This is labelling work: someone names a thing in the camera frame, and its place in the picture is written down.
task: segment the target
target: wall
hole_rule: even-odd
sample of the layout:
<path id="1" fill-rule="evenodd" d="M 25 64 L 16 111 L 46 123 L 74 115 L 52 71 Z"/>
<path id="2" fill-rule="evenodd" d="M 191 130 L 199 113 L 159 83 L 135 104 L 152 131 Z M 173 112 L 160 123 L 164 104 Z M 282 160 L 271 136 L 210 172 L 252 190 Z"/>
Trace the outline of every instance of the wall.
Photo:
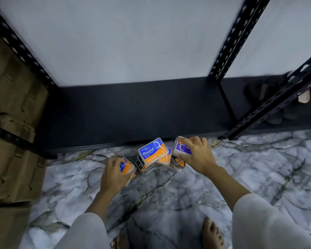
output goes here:
<path id="1" fill-rule="evenodd" d="M 0 0 L 60 86 L 206 76 L 243 0 Z M 311 56 L 311 0 L 271 0 L 226 77 Z"/>

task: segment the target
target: sleeve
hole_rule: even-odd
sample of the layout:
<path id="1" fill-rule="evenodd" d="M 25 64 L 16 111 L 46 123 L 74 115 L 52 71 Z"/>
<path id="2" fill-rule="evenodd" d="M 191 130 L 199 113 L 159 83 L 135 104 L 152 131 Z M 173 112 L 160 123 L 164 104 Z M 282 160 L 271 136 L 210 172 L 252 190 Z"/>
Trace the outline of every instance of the sleeve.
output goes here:
<path id="1" fill-rule="evenodd" d="M 241 197 L 233 210 L 233 248 L 311 248 L 311 235 L 256 194 Z"/>
<path id="2" fill-rule="evenodd" d="M 54 249 L 103 249 L 109 248 L 106 228 L 94 213 L 78 216 Z"/>

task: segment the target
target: forearm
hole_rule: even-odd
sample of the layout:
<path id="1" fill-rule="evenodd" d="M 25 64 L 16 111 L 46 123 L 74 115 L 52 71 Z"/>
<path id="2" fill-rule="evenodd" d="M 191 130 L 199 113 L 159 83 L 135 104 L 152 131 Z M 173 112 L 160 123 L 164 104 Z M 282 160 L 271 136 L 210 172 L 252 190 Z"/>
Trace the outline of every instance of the forearm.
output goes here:
<path id="1" fill-rule="evenodd" d="M 230 210 L 233 211 L 236 202 L 246 194 L 251 193 L 227 173 L 223 167 L 214 164 L 206 171 L 208 177 L 219 190 Z"/>
<path id="2" fill-rule="evenodd" d="M 95 196 L 95 199 L 85 211 L 86 213 L 95 213 L 97 214 L 103 222 L 107 216 L 107 210 L 109 204 L 111 203 L 113 196 L 109 192 L 98 192 Z"/>

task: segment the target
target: floor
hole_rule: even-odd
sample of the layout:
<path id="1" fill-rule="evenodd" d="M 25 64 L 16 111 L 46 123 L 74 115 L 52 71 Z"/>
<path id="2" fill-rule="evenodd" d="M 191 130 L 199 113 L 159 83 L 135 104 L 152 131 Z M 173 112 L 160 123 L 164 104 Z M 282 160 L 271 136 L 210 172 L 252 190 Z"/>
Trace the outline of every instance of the floor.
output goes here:
<path id="1" fill-rule="evenodd" d="M 137 148 L 67 153 L 51 161 L 20 249 L 52 249 L 98 192 L 101 161 L 134 157 Z M 219 143 L 213 153 L 236 180 L 311 233 L 311 130 L 243 136 Z M 189 166 L 180 173 L 156 168 L 113 199 L 105 226 L 110 240 L 127 229 L 132 248 L 201 248 L 205 216 L 230 248 L 232 213 L 212 182 Z"/>

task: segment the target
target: stacked cardboard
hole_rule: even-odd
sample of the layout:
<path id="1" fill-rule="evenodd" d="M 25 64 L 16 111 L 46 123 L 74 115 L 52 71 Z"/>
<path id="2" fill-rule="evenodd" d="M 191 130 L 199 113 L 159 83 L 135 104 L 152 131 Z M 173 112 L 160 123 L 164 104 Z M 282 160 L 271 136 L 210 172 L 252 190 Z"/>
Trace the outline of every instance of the stacked cardboard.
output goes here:
<path id="1" fill-rule="evenodd" d="M 33 142 L 47 96 L 47 89 L 0 38 L 0 127 Z M 29 202 L 40 196 L 45 170 L 44 158 L 0 139 L 0 249 L 19 247 Z"/>

